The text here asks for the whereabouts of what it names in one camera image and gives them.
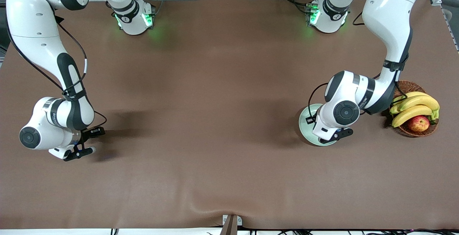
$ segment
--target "light green plate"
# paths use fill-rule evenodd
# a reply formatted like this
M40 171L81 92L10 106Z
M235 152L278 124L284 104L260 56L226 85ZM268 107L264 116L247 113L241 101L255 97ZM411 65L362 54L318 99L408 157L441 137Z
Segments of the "light green plate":
M316 113L317 109L320 108L320 106L322 106L322 104L312 104L310 106L311 108L311 114L314 114ZM303 134L304 138L306 138L306 140L308 140L309 142L311 142L312 144L314 145L318 145L318 146L327 146L327 145L332 145L334 144L336 141L333 141L333 142L328 142L326 144L323 144L321 142L319 142L319 138L318 136L316 136L315 134L313 134L313 127L314 127L314 124L309 124L306 122L306 118L307 117L310 117L310 114L309 114L309 110L308 110L308 107L306 107L300 114L300 119L298 120L298 124L300 125L300 131L301 131L301 134Z

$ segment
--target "bunch of bananas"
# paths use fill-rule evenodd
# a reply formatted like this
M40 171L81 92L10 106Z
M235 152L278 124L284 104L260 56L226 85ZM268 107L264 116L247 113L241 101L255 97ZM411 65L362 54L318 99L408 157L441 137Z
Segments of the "bunch of bananas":
M428 94L412 91L406 93L406 99L403 98L405 96L399 96L392 101L394 105L391 107L390 114L398 114L392 121L393 127L398 127L410 118L420 115L427 116L430 121L438 119L440 105Z

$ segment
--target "brown woven basket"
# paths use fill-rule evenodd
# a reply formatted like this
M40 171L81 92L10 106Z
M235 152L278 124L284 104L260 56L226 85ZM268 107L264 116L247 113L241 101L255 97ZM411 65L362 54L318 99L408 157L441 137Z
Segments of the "brown woven basket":
M404 93L410 93L412 91L421 91L423 93L426 93L426 90L424 90L421 86L417 85L416 83L412 81L407 81L407 80L400 80L398 81L398 87L400 90L402 90ZM397 89L395 89L394 93L394 99L398 96L401 96L402 93L400 93ZM413 132L408 128L407 122L403 123L402 125L399 126L400 130L402 130L404 133L413 136L413 137L425 137L431 135L435 130L438 128L438 124L435 125L430 125L429 128L423 132Z

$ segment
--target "leather table surface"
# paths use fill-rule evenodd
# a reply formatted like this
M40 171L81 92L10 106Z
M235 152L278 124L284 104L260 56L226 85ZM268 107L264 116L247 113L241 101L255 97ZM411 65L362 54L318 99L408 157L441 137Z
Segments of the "leather table surface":
M154 30L134 37L104 3L57 11L87 52L84 83L107 134L90 143L97 153L67 163L23 147L36 101L60 92L10 47L0 228L204 227L228 213L254 229L459 228L459 57L439 6L415 3L401 77L440 102L435 134L404 137L377 114L329 147L298 136L316 86L341 70L381 70L385 46L351 25L364 2L334 34L306 27L285 0L166 1Z

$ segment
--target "apple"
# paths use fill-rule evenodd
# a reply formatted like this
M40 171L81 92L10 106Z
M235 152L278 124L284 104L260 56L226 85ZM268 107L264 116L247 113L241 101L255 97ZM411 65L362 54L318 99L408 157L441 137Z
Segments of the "apple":
M430 126L430 121L425 116L415 116L408 120L408 128L414 132L423 132Z

